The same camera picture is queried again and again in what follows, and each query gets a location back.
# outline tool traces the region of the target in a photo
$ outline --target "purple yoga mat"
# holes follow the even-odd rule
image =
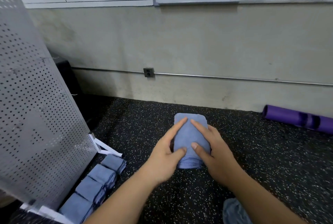
[[[333,134],[333,118],[303,113],[271,105],[266,105],[264,107],[262,116],[265,119]]]

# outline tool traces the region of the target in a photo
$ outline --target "person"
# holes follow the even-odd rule
[[[182,119],[166,132],[157,142],[147,162],[119,187],[85,224],[131,224],[138,221],[154,188],[173,175],[178,161],[185,156],[185,148],[172,153],[170,142],[186,121],[187,118]],[[192,148],[206,164],[213,179],[234,193],[253,224],[306,223],[247,175],[216,128],[208,125],[207,129],[194,120],[191,120],[191,123],[210,143],[211,154],[206,153],[195,142],[192,143]]]

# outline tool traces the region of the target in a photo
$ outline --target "gray wall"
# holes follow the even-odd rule
[[[333,83],[333,5],[31,9],[72,66]],[[333,87],[75,70],[86,93],[240,110],[265,104],[333,116]]]

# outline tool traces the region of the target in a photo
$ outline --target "folded towel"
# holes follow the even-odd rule
[[[178,168],[181,169],[191,169],[191,168],[201,168],[202,159],[195,153],[191,147],[192,142],[198,143],[203,149],[210,154],[209,142],[203,137],[195,126],[192,125],[191,119],[201,123],[205,128],[207,126],[207,120],[203,115],[192,114],[192,113],[177,113],[174,116],[174,123],[176,124],[182,118],[187,117],[188,120],[185,124],[178,130],[176,136],[174,137],[173,150],[176,151],[182,147],[187,148],[185,156],[179,161]]]
[[[64,205],[59,209],[59,213],[64,215],[74,224],[81,224],[94,211],[92,202],[87,201],[80,195],[73,193]]]
[[[126,163],[127,161],[118,157],[118,156],[114,156],[111,154],[108,154],[104,160],[101,162],[101,164],[111,170],[114,170],[115,172],[117,172],[119,175],[122,173],[122,171],[125,169],[126,167]]]
[[[104,185],[93,180],[91,177],[85,177],[76,187],[75,192],[86,200],[100,205],[105,199]]]
[[[104,185],[106,190],[111,189],[116,183],[117,173],[100,164],[97,164],[88,174],[93,180]]]
[[[236,199],[227,199],[223,203],[224,224],[252,224],[250,217]]]

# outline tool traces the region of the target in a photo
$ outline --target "outlet box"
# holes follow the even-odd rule
[[[144,76],[145,77],[154,77],[154,68],[144,68]]]

